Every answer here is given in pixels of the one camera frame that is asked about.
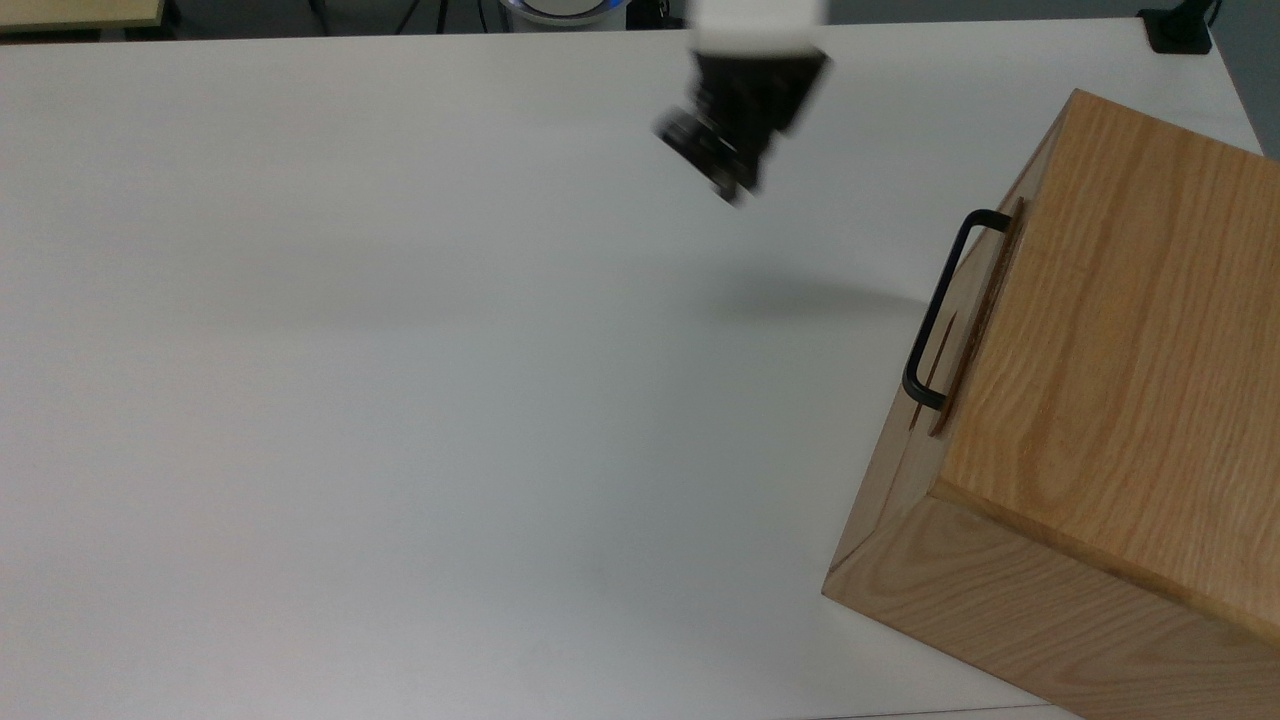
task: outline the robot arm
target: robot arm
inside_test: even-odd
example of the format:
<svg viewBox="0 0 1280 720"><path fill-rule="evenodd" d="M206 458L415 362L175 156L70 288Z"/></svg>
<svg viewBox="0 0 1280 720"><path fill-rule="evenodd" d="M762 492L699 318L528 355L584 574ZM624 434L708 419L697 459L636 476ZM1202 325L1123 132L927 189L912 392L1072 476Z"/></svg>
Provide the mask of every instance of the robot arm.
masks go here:
<svg viewBox="0 0 1280 720"><path fill-rule="evenodd" d="M786 132L828 63L814 46L823 0L696 0L694 109L672 110L658 135L737 200L754 191L773 133Z"/></svg>

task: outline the table surface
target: table surface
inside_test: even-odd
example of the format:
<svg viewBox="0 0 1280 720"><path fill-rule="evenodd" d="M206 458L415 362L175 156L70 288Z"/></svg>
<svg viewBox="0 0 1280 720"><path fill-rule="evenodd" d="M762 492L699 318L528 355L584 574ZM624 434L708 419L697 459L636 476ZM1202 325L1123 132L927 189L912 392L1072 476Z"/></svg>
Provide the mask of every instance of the table surface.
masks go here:
<svg viewBox="0 0 1280 720"><path fill-rule="evenodd" d="M1257 151L1221 59L829 28L732 209L685 42L0 47L0 715L1041 703L819 585L964 214L1074 87Z"/></svg>
<svg viewBox="0 0 1280 720"><path fill-rule="evenodd" d="M0 32L160 23L164 0L4 0Z"/></svg>

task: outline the wood grain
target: wood grain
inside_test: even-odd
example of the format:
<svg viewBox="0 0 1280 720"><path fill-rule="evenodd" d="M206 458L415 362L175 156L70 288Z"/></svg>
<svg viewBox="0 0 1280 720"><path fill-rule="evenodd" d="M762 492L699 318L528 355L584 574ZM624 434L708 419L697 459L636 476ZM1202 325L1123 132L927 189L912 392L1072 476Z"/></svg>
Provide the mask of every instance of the wood grain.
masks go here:
<svg viewBox="0 0 1280 720"><path fill-rule="evenodd" d="M1280 708L1275 648L932 497L823 592L1091 720L1262 720Z"/></svg>
<svg viewBox="0 0 1280 720"><path fill-rule="evenodd" d="M982 291L982 296L977 301L974 309L973 320L969 323L969 334L964 340L964 348L960 351L960 356L954 364L951 370L951 382L947 389L947 398L938 409L937 418L933 420L933 427L929 428L931 436L942 434L942 430L947 425L947 420L951 419L951 413L955 411L956 401L961 395L964 395L964 378L973 364L973 359L978 352L978 347L982 345L982 338L986 336L987 324L991 320L991 313L996 309L996 301L1000 299L1000 293L1005 287L1005 274L1009 272L1009 263L1012 259L1014 251L1018 249L1018 241L1021 238L1023 223L1025 222L1027 199L1018 197L1014 201L1014 208L1007 213L1009 215L1009 228L1005 231L1005 237L1000 243L998 250L996 250L996 256L992 259L991 270L987 273L986 282Z"/></svg>
<svg viewBox="0 0 1280 720"><path fill-rule="evenodd" d="M1036 196L1064 118L1065 111L1044 133L1036 152L997 206L1000 211L1014 213L1019 206L1024 206L1028 199ZM973 322L979 304L988 299L991 274L1000 259L1000 251L1005 247L1004 240L1002 234L993 231L980 232L956 268L938 314L938 323L925 345L924 357L929 366L927 384L931 387L950 388L955 380L963 355L969 350L966 338L974 329ZM954 395L948 398L948 405L955 405ZM922 414L932 415L924 423L931 432L922 432L919 433L922 437L915 437ZM858 489L858 498L836 546L831 561L832 569L847 561L877 527L908 511L928 492L951 441L950 434L940 437L940 433L933 432L938 416L938 413L908 397L901 387L897 388L888 419Z"/></svg>
<svg viewBox="0 0 1280 720"><path fill-rule="evenodd" d="M936 493L1280 644L1280 165L1076 94Z"/></svg>
<svg viewBox="0 0 1280 720"><path fill-rule="evenodd" d="M160 24L163 0L4 0L0 31L79 29Z"/></svg>

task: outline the drawer handle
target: drawer handle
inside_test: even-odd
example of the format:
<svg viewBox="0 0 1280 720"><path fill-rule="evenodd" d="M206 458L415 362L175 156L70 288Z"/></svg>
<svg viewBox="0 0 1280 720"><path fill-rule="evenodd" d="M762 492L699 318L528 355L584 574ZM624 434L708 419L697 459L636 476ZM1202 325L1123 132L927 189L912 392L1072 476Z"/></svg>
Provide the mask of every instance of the drawer handle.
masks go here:
<svg viewBox="0 0 1280 720"><path fill-rule="evenodd" d="M947 396L941 392L929 389L923 382L920 382L920 360L924 359L924 345L929 342L929 334L933 333L933 323L938 320L938 313L942 310L942 299L947 295L947 287L951 286L951 275L956 272L956 265L960 264L960 256L964 254L964 246L969 240L969 233L973 232L975 227L991 228L996 232L1007 232L1009 225L1012 223L1012 218L1005 215L1004 213L997 213L995 210L974 210L964 219L964 224L960 225L960 232L956 233L956 241L951 246L951 255L947 256L947 264L942 268L942 277L938 278L938 287L933 290L933 299L929 300L929 309L924 311L924 320L920 323L920 332L915 336L915 345L911 346L911 355L906 359L906 368L902 369L902 389L906 391L908 397L924 405L925 407L932 407L934 410L942 410L942 405L947 401Z"/></svg>

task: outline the drawer front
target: drawer front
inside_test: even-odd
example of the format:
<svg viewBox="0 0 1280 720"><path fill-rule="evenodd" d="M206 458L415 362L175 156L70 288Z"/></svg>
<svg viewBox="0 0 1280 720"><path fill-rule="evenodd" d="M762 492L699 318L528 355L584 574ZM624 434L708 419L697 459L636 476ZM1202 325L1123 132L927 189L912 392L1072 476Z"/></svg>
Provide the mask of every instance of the drawer front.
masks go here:
<svg viewBox="0 0 1280 720"><path fill-rule="evenodd" d="M832 570L852 557L876 528L924 497L937 478L950 442L946 420L963 401L964 370L980 343L983 322L998 299L1004 268L1016 250L1021 227L1018 220L1039 187L1057 129L1055 123L1000 204L998 210L1015 220L1011 232L984 229L956 266L925 340L919 373L923 384L945 392L947 401L941 410L924 407L899 387L836 547Z"/></svg>

